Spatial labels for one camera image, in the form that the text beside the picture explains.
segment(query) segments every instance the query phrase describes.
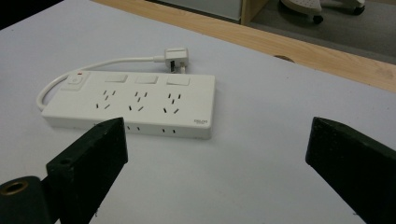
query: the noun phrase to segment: power strip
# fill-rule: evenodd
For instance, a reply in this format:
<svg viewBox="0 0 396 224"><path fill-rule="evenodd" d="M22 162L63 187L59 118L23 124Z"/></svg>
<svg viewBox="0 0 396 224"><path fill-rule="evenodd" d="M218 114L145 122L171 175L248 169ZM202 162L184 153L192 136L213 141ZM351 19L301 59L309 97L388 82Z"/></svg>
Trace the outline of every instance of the power strip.
<svg viewBox="0 0 396 224"><path fill-rule="evenodd" d="M42 111L52 127L90 129L123 117L127 133L208 139L215 77L74 71Z"/></svg>

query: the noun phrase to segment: power plug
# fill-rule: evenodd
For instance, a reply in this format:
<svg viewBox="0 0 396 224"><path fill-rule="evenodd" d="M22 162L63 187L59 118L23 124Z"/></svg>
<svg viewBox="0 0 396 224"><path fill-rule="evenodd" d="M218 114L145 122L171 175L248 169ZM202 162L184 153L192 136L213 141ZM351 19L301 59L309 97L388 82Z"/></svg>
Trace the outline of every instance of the power plug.
<svg viewBox="0 0 396 224"><path fill-rule="evenodd" d="M170 51L175 60L182 51ZM215 77L74 71L42 111L53 127L90 129L123 117L125 132L208 139Z"/></svg>
<svg viewBox="0 0 396 224"><path fill-rule="evenodd" d="M187 67L189 65L189 52L186 48L174 48L165 50L165 64L175 72L175 68Z"/></svg>

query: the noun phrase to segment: white table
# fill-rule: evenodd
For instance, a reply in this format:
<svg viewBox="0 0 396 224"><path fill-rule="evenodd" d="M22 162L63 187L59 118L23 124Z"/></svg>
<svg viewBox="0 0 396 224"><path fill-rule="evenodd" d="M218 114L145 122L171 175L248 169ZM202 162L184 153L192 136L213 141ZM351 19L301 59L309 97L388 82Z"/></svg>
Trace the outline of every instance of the white table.
<svg viewBox="0 0 396 224"><path fill-rule="evenodd" d="M41 117L35 97L48 82L172 47L189 49L189 74L216 76L213 136L128 134L130 161L91 223L364 223L305 163L311 122L334 119L396 148L395 93L90 1L65 0L0 32L0 183L44 178L86 132Z"/></svg>

